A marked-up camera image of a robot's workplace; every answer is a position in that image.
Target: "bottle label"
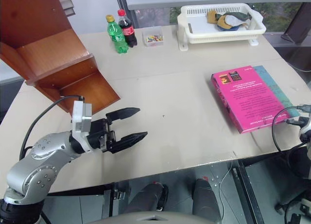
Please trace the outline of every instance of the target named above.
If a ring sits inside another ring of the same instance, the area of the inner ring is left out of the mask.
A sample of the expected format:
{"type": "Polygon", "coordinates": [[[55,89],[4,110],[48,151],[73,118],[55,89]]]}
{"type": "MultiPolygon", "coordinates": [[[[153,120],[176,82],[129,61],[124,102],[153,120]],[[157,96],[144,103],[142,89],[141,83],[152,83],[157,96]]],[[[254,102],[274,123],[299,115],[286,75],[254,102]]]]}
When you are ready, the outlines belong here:
{"type": "Polygon", "coordinates": [[[128,27],[128,28],[123,28],[122,30],[123,30],[123,34],[124,34],[125,36],[131,35],[132,33],[134,33],[134,28],[133,28],[133,26],[130,26],[130,27],[128,27]]]}
{"type": "Polygon", "coordinates": [[[124,40],[124,35],[120,34],[120,35],[116,35],[116,36],[111,36],[111,39],[112,41],[115,41],[115,42],[120,42],[122,40],[124,40]]]}

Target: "green soda bottle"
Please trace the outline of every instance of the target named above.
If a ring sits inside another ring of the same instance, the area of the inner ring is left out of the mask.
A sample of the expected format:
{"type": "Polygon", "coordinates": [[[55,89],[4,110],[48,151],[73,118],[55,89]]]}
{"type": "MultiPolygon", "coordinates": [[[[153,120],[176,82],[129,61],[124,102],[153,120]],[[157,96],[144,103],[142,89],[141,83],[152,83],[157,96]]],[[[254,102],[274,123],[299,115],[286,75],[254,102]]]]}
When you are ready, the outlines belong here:
{"type": "Polygon", "coordinates": [[[112,15],[106,16],[108,22],[108,34],[111,37],[111,40],[115,44],[116,51],[118,53],[126,53],[128,50],[128,45],[125,41],[121,27],[115,22],[115,19],[112,15]]]}

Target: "coca-cola bottle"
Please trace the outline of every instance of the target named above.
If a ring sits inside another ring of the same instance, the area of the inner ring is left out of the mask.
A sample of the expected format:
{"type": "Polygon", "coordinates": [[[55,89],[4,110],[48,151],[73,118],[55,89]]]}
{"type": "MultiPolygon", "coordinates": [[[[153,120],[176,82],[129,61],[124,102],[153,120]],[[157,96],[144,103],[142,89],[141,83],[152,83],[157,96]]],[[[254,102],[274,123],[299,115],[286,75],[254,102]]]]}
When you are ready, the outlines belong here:
{"type": "Polygon", "coordinates": [[[118,10],[119,26],[121,27],[123,34],[125,36],[125,41],[129,47],[134,47],[137,45],[137,39],[135,37],[134,28],[131,20],[125,15],[124,9],[118,10]]]}

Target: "beige table surface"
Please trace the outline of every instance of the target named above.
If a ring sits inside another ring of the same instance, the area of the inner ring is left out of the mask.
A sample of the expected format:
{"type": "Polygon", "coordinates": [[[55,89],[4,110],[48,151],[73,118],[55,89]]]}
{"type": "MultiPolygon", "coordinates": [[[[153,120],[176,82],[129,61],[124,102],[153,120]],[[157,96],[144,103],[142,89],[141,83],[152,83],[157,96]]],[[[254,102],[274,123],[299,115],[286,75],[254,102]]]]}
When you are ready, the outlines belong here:
{"type": "MultiPolygon", "coordinates": [[[[164,46],[146,48],[142,29],[137,29],[138,46],[127,54],[114,51],[107,33],[79,36],[95,55],[100,72],[121,97],[93,115],[93,119],[120,108],[139,107],[140,112],[115,121],[112,129],[118,139],[135,132],[148,131],[148,135],[134,147],[114,155],[82,155],[61,170],[51,192],[276,151],[271,128],[238,133],[211,85],[214,72],[263,65],[294,105],[310,104],[307,85],[263,36],[255,47],[247,41],[220,42],[190,45],[187,52],[180,52],[176,27],[162,30],[164,46]]],[[[29,125],[50,104],[35,88],[23,84],[0,125],[0,197],[29,125]]],[[[68,130],[70,115],[55,107],[37,123],[27,145],[46,134],[68,130]]],[[[276,137],[281,149],[299,143],[295,126],[278,125],[276,137]]]]}

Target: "white wall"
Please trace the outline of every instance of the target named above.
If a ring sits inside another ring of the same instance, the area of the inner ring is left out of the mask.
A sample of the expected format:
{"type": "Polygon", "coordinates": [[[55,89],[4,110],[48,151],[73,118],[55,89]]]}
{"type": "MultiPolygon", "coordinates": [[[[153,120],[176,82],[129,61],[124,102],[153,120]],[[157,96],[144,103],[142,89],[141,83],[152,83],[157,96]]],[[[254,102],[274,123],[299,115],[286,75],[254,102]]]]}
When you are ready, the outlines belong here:
{"type": "MultiPolygon", "coordinates": [[[[70,16],[69,22],[77,34],[104,32],[107,30],[105,16],[117,17],[117,0],[72,0],[76,15],[70,16]]],[[[0,82],[19,75],[0,60],[0,82]]]]}

